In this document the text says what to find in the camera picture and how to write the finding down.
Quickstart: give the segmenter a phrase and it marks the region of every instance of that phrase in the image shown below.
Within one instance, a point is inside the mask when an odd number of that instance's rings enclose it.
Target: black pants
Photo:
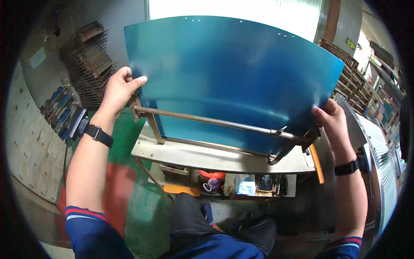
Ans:
[[[170,253],[175,254],[188,244],[215,234],[222,233],[207,223],[201,213],[201,203],[187,193],[178,194],[171,212]],[[264,216],[232,236],[257,246],[268,255],[276,239],[276,221]]]

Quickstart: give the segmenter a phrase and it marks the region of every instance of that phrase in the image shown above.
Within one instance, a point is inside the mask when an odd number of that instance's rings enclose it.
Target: striped cuff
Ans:
[[[361,247],[362,244],[362,238],[360,237],[346,237],[342,239],[338,239],[330,243],[325,247],[326,250],[331,250],[338,247],[346,247],[346,246],[353,246],[357,247],[358,249]]]
[[[104,221],[109,223],[109,220],[105,217],[103,213],[98,213],[90,211],[87,208],[79,208],[75,206],[68,206],[65,209],[66,220],[72,218],[91,218],[94,220]]]

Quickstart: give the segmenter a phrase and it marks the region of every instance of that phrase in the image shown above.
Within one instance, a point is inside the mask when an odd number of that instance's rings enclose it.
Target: left hand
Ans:
[[[131,68],[121,68],[110,77],[99,112],[105,114],[105,116],[110,116],[115,122],[121,109],[125,107],[135,91],[147,80],[146,76],[133,79]]]

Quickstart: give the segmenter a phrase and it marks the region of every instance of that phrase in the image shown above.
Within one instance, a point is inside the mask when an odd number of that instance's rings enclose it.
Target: watch strap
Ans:
[[[109,148],[112,147],[113,138],[106,134],[100,127],[97,127],[93,124],[88,124],[85,128],[84,133],[91,136],[94,141],[99,141]]]
[[[353,174],[358,169],[359,169],[358,160],[354,160],[345,165],[335,166],[335,175],[340,176],[340,175]]]

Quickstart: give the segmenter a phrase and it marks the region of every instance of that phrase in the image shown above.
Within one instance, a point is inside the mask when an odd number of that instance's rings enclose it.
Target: blue plate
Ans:
[[[344,63],[325,49],[278,28],[246,20],[187,16],[124,28],[144,107],[303,136],[323,107]],[[263,133],[155,115],[161,135],[277,155],[287,140]]]

